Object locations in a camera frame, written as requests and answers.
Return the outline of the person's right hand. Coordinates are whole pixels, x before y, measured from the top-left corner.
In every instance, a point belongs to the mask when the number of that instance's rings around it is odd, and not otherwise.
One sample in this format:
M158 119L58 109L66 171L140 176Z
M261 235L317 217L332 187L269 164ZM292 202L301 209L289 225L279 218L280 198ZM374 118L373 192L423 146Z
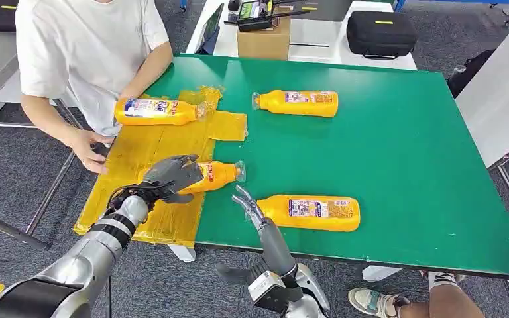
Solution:
M108 168L105 166L106 157L96 153L92 144L111 144L113 141L112 136L102 136L93 131L74 129L66 139L65 145L73 150L87 170L96 174L106 174L108 172Z

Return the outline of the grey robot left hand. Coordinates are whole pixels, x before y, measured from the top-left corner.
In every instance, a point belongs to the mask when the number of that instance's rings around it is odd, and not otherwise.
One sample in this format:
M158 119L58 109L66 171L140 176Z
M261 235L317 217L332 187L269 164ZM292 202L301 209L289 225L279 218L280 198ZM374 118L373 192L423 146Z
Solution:
M154 165L144 174L141 186L148 186L143 198L150 208L161 200L165 203L186 204L192 201L192 194L179 194L179 191L203 179L203 174L197 163L197 154L177 155L165 158Z

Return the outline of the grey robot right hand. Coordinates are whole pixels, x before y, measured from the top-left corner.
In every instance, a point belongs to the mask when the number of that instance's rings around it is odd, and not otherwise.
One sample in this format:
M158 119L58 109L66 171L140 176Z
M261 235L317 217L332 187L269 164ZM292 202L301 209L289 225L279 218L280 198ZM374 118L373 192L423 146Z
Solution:
M236 185L239 195L233 194L232 201L238 203L248 215L258 233L263 249L262 260L251 268L230 268L223 263L215 266L215 271L224 281L233 284L246 284L254 282L263 272L271 271L277 274L285 286L297 286L295 271L297 264L274 221L265 217L257 201L243 187Z

